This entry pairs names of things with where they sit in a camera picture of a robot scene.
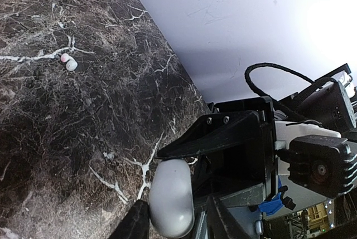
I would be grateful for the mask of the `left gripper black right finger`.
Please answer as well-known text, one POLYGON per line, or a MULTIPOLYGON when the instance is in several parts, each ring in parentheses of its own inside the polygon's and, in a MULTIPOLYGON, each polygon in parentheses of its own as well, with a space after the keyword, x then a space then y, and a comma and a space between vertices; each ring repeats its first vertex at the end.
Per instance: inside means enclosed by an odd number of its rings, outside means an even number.
POLYGON ((208 196, 206 209, 208 238, 250 238, 219 198, 208 196))

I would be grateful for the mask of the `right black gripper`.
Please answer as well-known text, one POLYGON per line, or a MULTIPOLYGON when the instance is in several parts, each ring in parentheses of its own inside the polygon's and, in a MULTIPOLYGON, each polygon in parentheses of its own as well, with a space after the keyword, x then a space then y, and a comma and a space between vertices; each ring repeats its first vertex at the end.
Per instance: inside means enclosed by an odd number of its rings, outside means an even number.
POLYGON ((267 97, 211 103, 181 137, 157 152, 159 159, 199 157, 192 191, 224 203, 262 203, 278 193, 273 102, 267 97))

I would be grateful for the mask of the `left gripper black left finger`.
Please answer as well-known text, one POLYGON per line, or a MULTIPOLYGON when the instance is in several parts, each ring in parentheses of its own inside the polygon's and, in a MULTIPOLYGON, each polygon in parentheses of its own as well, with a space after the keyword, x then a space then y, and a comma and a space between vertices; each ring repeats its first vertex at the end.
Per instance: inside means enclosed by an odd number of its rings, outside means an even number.
POLYGON ((146 201, 137 200, 121 220, 108 239, 149 238, 149 206, 146 201))

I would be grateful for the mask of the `white oval charging case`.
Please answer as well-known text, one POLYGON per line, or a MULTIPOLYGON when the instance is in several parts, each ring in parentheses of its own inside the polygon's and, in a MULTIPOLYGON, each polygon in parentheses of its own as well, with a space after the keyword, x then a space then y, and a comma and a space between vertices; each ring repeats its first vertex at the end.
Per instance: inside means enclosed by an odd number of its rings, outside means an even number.
POLYGON ((149 192, 152 226, 163 237, 182 238, 194 226, 190 167, 183 159, 164 160, 155 171, 149 192))

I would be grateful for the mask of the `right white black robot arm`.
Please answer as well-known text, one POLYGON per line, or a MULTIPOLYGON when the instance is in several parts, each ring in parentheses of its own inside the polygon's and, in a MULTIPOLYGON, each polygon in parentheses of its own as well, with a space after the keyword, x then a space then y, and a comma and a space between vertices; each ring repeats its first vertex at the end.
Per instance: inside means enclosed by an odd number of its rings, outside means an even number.
POLYGON ((236 206, 241 191, 258 191, 247 205, 281 196, 278 176, 286 170, 293 183, 325 197, 350 192, 356 180, 356 153, 349 133, 356 112, 346 85, 336 79, 350 72, 342 65, 308 87, 282 100, 259 89, 250 73, 265 64, 249 66, 245 81, 254 98, 210 103, 179 139, 160 149, 162 160, 196 157, 192 192, 200 207, 210 195, 236 206))

